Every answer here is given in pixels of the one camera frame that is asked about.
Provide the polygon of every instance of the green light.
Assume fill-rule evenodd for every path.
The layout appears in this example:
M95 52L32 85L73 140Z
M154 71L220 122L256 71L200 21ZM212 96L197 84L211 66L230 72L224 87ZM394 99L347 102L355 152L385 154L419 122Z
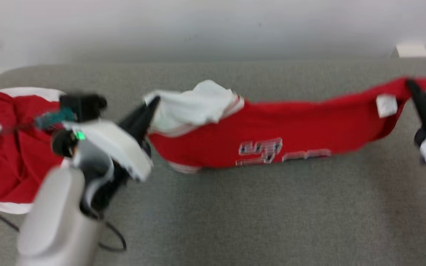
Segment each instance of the green light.
M86 139L85 134L83 134L83 132L81 132L81 131L76 132L76 133L75 133L75 137L76 137L78 140L81 140L81 141Z

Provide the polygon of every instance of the gray table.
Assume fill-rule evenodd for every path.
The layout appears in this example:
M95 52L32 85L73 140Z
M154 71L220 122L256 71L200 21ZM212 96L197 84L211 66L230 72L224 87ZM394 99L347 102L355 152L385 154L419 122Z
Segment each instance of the gray table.
M205 79L251 101L316 101L401 75L426 76L426 59L37 66L2 74L0 88L95 91L108 98L105 116L120 119L144 93ZM96 265L426 265L418 127L409 103L391 135L355 153L196 175L174 172L154 153L149 181L130 183L108 215L128 252L100 251ZM15 255L16 235L0 222L0 266Z

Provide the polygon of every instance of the white tag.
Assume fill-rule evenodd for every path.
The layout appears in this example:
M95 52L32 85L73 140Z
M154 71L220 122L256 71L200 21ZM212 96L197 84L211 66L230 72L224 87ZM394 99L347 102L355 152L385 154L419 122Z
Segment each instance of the white tag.
M397 113L397 100L390 94L381 94L376 98L377 113L380 118L392 116Z

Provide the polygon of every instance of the red shirt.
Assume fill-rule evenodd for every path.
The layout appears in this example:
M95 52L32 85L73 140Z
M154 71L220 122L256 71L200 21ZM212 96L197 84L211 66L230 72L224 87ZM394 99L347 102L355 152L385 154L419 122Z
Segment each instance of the red shirt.
M58 109L59 102L39 96L0 92L3 128L30 123L35 116ZM32 202L47 171L63 160L52 152L50 143L50 134L35 128L0 135L0 202Z
M182 166L221 168L347 153L394 129L411 96L405 79L318 103L245 102L244 108L219 123L178 137L151 133L149 139L180 171ZM416 82L426 89L426 78ZM395 115L378 116L376 97L381 94L396 97Z

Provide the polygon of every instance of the printed number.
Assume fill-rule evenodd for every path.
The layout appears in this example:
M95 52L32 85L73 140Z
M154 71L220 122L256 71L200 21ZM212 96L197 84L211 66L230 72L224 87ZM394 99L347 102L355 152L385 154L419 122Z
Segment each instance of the printed number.
M248 165L258 163L271 163L275 156L280 153L283 143L282 138L275 138L267 141L243 142L240 145L239 155L259 154L258 158L237 160L236 165Z
M297 152L294 152L294 153L284 154L282 156L282 161L318 158L318 157L328 157L330 155L331 155L331 150L328 150L328 149L297 151Z

